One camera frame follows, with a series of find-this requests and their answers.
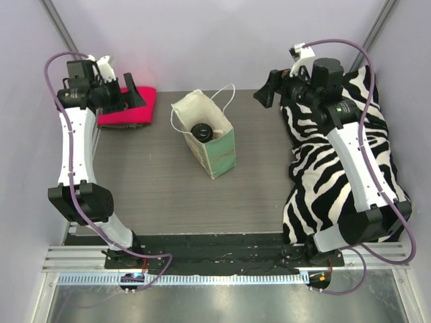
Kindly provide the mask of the printed paper gift bag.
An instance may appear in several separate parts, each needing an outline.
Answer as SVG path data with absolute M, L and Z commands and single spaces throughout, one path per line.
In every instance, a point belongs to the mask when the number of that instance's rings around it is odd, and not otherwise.
M 232 95 L 220 108 L 214 99 L 229 87 Z M 183 134 L 189 149 L 213 180 L 236 165 L 234 127 L 226 117 L 235 94 L 231 83 L 210 97 L 196 89 L 171 104 L 171 127 Z

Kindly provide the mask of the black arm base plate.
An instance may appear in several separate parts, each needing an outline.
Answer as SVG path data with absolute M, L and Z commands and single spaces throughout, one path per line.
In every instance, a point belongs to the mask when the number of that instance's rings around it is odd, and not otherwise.
M 343 267 L 340 251 L 309 258 L 301 244 L 285 243 L 281 233 L 178 234 L 139 236 L 149 260 L 105 251 L 105 268 L 147 268 L 167 275 L 290 275 L 302 267 Z

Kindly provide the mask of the black plastic cup lid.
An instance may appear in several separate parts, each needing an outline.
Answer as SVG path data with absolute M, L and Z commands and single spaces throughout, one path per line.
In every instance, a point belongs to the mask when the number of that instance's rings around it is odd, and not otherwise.
M 206 123 L 195 124 L 191 129 L 191 134 L 200 142 L 206 143 L 213 139 L 213 129 Z

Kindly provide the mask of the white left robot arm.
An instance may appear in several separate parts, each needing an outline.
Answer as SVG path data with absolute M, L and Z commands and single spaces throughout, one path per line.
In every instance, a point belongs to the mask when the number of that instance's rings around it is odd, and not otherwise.
M 98 185 L 93 167 L 98 111 L 119 112 L 127 105 L 110 61 L 104 56 L 67 62 L 68 76 L 55 93 L 63 138 L 61 172 L 48 199 L 66 220 L 96 232 L 108 245 L 107 257 L 137 268 L 143 262 L 141 244 L 115 214 L 113 195 Z

